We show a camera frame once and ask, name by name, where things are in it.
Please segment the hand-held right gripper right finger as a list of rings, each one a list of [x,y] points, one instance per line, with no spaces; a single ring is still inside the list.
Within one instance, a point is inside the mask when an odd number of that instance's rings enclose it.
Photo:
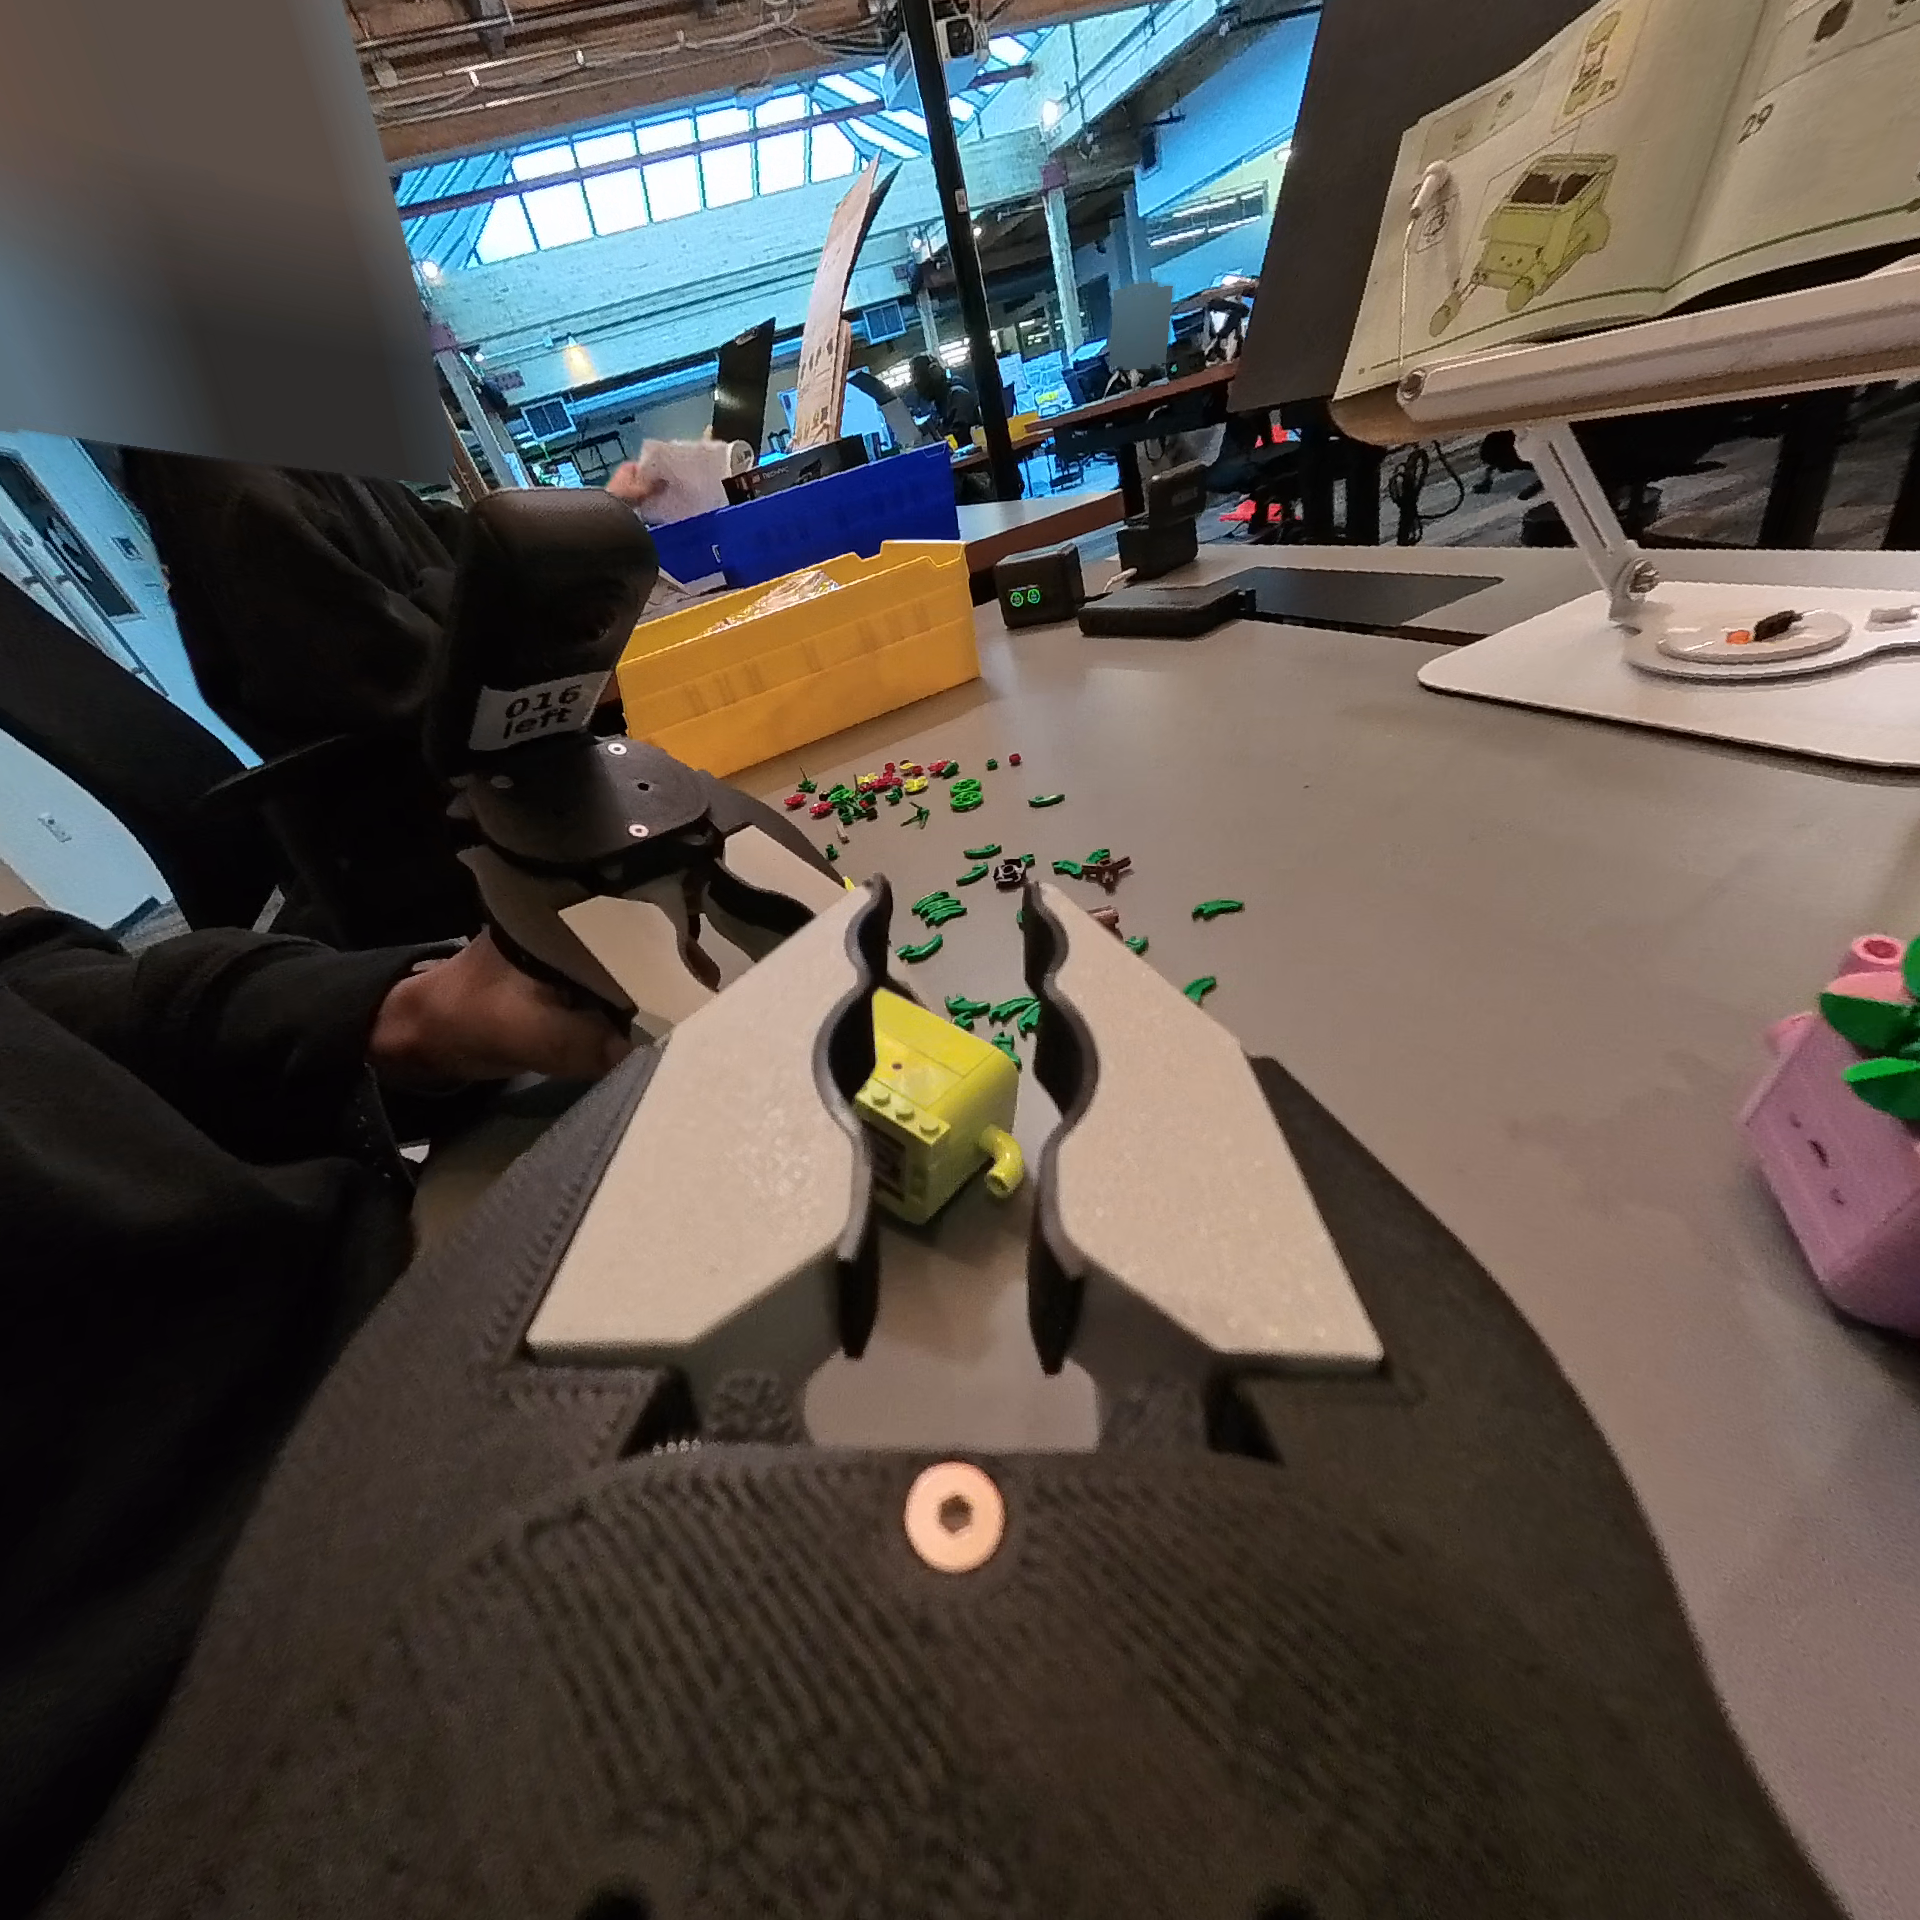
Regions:
[[[1028,879],[1043,1140],[1025,1321],[1043,1371],[1378,1373],[1383,1339],[1240,1041]]]

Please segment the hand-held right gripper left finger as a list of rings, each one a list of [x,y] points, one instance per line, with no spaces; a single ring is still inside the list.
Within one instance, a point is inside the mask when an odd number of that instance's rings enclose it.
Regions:
[[[525,1330],[553,1363],[821,1369],[881,1303],[877,1063],[894,891],[853,884],[660,1041]]]

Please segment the lime green brick block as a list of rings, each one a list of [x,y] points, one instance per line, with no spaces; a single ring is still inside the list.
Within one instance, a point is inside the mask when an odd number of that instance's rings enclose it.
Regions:
[[[888,989],[873,997],[875,1069],[853,1096],[868,1127],[877,1201],[927,1224],[970,1183],[1007,1200],[1025,1180],[1021,1069],[991,1041]]]

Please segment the person's left forearm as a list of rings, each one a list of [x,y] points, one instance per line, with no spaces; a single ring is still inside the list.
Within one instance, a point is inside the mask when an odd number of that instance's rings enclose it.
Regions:
[[[4,913],[4,1161],[58,1140],[118,1174],[185,1141],[248,1166],[350,1161],[410,1196],[373,1066],[377,1011],[448,946],[328,949],[188,931],[124,949],[53,907]]]

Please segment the person's left hand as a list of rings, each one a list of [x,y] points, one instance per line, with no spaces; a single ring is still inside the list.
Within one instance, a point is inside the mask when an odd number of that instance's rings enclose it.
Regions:
[[[410,1089],[518,1074],[597,1079],[631,1051],[623,1024],[521,970],[493,931],[398,979],[367,1041],[374,1074]]]

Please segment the person's black jacket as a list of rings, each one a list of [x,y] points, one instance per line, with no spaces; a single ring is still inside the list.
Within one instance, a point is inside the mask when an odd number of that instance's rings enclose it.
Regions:
[[[457,517],[398,481],[127,447],[207,701],[264,757],[417,720]],[[188,1140],[4,1161],[4,1914],[121,1787],[257,1481],[410,1259],[350,1161]]]

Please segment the small black background monitor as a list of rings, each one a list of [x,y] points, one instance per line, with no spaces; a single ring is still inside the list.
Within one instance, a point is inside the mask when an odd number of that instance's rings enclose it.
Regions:
[[[750,326],[718,349],[708,433],[718,441],[743,441],[755,459],[763,444],[763,410],[773,386],[777,320]]]

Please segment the black charger with green lights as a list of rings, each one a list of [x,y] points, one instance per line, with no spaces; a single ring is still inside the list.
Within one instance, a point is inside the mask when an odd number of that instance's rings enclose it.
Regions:
[[[1050,544],[995,561],[995,596],[1007,630],[1078,619],[1087,577],[1078,544]]]

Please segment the tall cardboard banner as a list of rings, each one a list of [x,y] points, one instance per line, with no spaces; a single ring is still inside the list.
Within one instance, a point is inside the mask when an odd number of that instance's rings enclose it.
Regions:
[[[850,286],[857,253],[873,230],[877,209],[887,203],[897,169],[873,160],[838,203],[828,219],[824,257],[808,289],[800,341],[800,377],[794,396],[794,454],[828,444],[841,437],[845,404],[845,374],[853,353],[853,320],[845,320]]]

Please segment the black office chair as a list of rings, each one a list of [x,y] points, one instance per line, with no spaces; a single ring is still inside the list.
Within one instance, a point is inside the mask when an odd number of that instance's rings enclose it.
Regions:
[[[218,786],[251,769],[201,720],[144,684],[4,583],[4,730],[133,833],[191,927],[248,927],[280,884],[273,836]]]

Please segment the flat black power bank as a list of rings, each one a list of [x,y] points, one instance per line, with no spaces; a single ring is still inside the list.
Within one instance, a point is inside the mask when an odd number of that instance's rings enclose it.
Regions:
[[[1118,589],[1078,611],[1083,637],[1197,640],[1257,613],[1257,589],[1204,583],[1187,589]]]

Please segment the upright black device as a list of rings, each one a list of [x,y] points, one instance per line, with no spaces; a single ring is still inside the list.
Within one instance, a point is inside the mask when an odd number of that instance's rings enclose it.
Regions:
[[[1158,471],[1144,484],[1144,510],[1118,529],[1123,584],[1154,583],[1197,556],[1197,517],[1210,500],[1201,459]]]

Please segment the white book stand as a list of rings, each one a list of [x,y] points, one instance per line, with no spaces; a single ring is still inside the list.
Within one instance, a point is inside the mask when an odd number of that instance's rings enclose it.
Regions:
[[[1917,259],[1703,314],[1523,341],[1397,370],[1393,423],[1511,427],[1598,579],[1455,661],[1441,694],[1688,733],[1725,744],[1917,770],[1917,589],[1664,583],[1627,537],[1574,423],[1701,399],[1797,396],[1837,377],[1917,370]],[[1748,643],[1795,607],[1793,637]]]

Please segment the pink brick pot with plant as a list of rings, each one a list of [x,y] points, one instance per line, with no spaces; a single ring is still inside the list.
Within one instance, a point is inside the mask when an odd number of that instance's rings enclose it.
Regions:
[[[1767,1051],[1741,1130],[1813,1280],[1917,1337],[1917,941],[1860,933]]]

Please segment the brick instruction booklet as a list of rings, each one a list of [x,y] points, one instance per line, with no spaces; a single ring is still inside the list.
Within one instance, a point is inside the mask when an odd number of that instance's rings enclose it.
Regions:
[[[1334,396],[1915,246],[1915,1],[1595,1],[1403,131]]]

